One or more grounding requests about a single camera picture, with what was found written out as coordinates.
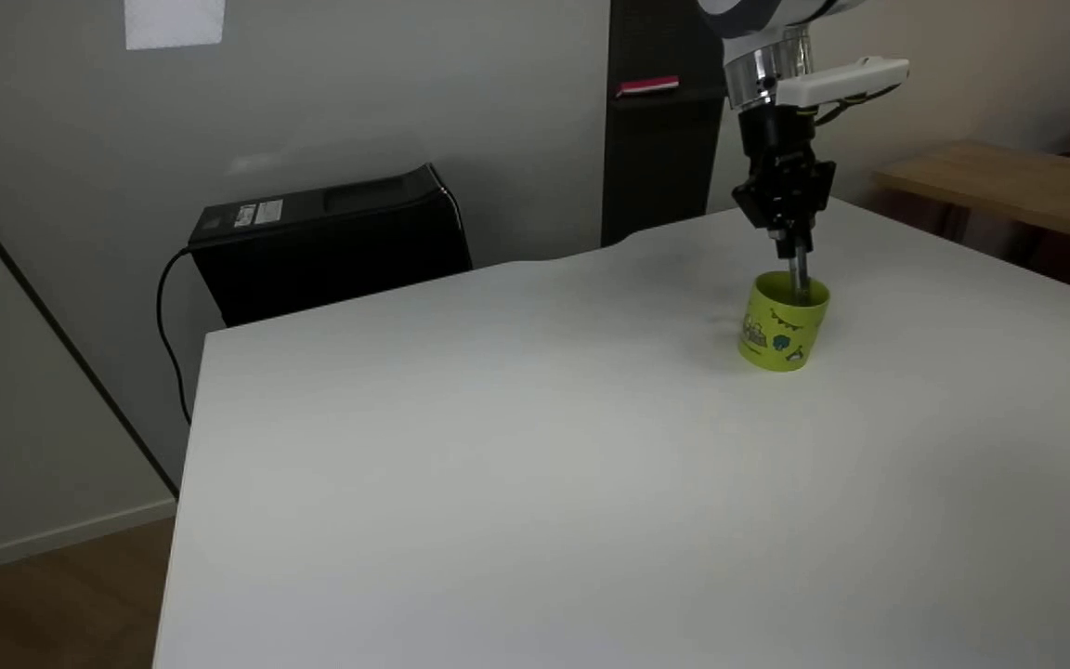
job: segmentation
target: wooden table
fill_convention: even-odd
[[[207,334],[161,669],[1070,669],[1070,292],[831,200]]]
[[[1070,236],[1070,159],[997,144],[945,144],[879,171],[879,186],[946,209],[940,232],[964,226],[967,211],[998,215],[1037,232]]]

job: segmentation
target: black cabinet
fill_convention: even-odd
[[[648,77],[678,91],[625,92]],[[721,104],[721,41],[696,0],[614,0],[606,243],[706,211]]]

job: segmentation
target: green cup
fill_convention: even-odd
[[[789,270],[759,275],[744,320],[744,356],[768,372],[801,367],[811,351],[817,345],[827,298],[827,287],[811,278],[811,300],[798,305]]]

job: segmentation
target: wooden floor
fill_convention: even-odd
[[[149,669],[172,524],[0,568],[0,669]]]

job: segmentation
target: white wall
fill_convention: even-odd
[[[812,28],[817,65],[871,51],[910,57],[915,81],[831,124],[836,194],[940,140],[1058,150],[1070,138],[1070,4],[1058,0],[866,0]],[[726,124],[712,209],[744,179],[736,124]]]
[[[166,513],[157,471],[0,266],[0,563]]]
[[[222,47],[123,51],[123,0],[0,0],[0,238],[125,417],[181,461],[152,330],[204,204],[436,159],[474,262],[601,236],[606,0],[230,0]],[[207,298],[172,287],[197,365]]]

